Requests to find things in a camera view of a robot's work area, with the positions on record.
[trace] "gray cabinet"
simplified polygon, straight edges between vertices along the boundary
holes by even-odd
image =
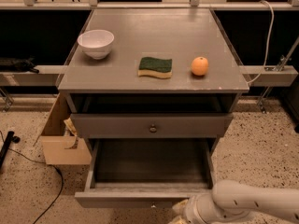
[[[85,207],[171,207],[213,186],[210,156],[249,90],[208,9],[96,9],[86,30],[115,36],[93,60],[77,48],[59,91],[93,147]],[[172,59],[169,79],[139,77],[142,57]],[[204,77],[192,60],[207,57]]]

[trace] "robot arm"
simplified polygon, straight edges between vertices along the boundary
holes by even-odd
[[[299,223],[299,190],[254,188],[223,180],[211,192],[178,203],[174,210],[180,217],[173,224],[244,222],[253,219],[253,212]]]

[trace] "orange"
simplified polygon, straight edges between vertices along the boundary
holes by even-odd
[[[208,69],[207,58],[196,57],[191,64],[191,69],[196,76],[204,76]]]

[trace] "black cable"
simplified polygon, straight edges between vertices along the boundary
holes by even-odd
[[[32,161],[32,162],[36,162],[36,163],[43,163],[43,164],[46,164],[44,161],[33,161],[33,160],[29,159],[28,157],[26,157],[25,155],[21,154],[20,152],[18,152],[18,151],[16,151],[16,150],[13,150],[13,149],[11,149],[11,148],[9,148],[8,150],[9,150],[9,151],[13,151],[13,152],[15,152],[15,153],[21,155],[22,157],[24,157],[24,158],[25,158],[26,160],[28,160],[28,161]]]
[[[64,188],[64,177],[63,177],[63,174],[62,172],[60,171],[59,168],[55,167],[55,166],[52,166],[53,168],[55,168],[56,172],[59,174],[60,178],[62,179],[62,185],[61,185],[61,188],[60,188],[60,191],[57,195],[57,197],[54,199],[54,201],[48,206],[48,208],[41,214],[39,215],[39,217],[35,220],[35,222],[33,224],[36,224],[36,222],[44,216],[45,213],[48,212],[48,210],[52,207],[52,205],[56,202],[56,200],[59,198],[60,194],[62,193],[63,191],[63,188]]]
[[[1,134],[1,137],[2,137],[2,140],[3,140],[3,143],[4,143],[5,141],[4,141],[4,137],[3,137],[3,134],[2,134],[1,131],[0,131],[0,134]],[[36,163],[43,163],[43,164],[46,164],[44,161],[33,161],[33,160],[29,159],[28,157],[26,157],[25,155],[21,154],[20,152],[18,152],[18,151],[16,151],[16,150],[13,150],[13,149],[11,149],[11,148],[9,148],[8,150],[13,151],[13,152],[15,152],[15,153],[21,155],[22,157],[24,157],[24,158],[25,158],[26,160],[28,160],[28,161],[32,161],[32,162],[36,162]],[[60,170],[59,168],[53,166],[53,165],[51,165],[51,167],[53,167],[53,168],[56,170],[56,172],[59,174],[59,176],[60,176],[60,178],[61,178],[61,183],[62,183],[62,185],[61,185],[60,190],[59,190],[59,193],[57,194],[57,196],[56,196],[56,198],[54,199],[54,201],[48,206],[48,208],[47,208],[41,215],[38,216],[38,218],[35,220],[35,222],[34,222],[33,224],[35,224],[41,217],[43,217],[43,216],[45,215],[45,213],[47,213],[47,212],[49,211],[49,209],[54,205],[54,203],[56,202],[56,200],[60,197],[60,195],[61,195],[61,193],[62,193],[62,191],[63,191],[63,188],[64,188],[64,177],[63,177],[63,174],[62,174],[61,170]]]

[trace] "white cable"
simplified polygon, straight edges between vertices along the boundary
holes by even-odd
[[[264,55],[264,61],[263,61],[263,68],[261,69],[261,72],[252,80],[250,81],[247,81],[247,83],[250,85],[252,82],[254,82],[255,80],[258,79],[258,77],[260,77],[260,75],[262,74],[264,68],[265,68],[265,65],[266,65],[266,62],[267,62],[267,57],[268,57],[268,51],[269,51],[269,44],[270,44],[270,36],[271,36],[271,33],[272,33],[272,26],[273,26],[273,22],[274,22],[274,11],[273,11],[273,8],[271,7],[271,5],[265,1],[265,0],[262,0],[260,1],[262,4],[268,6],[271,10],[271,14],[272,14],[272,18],[271,18],[271,22],[270,22],[270,26],[269,26],[269,31],[268,31],[268,37],[267,37],[267,43],[266,43],[266,47],[265,47],[265,55]]]

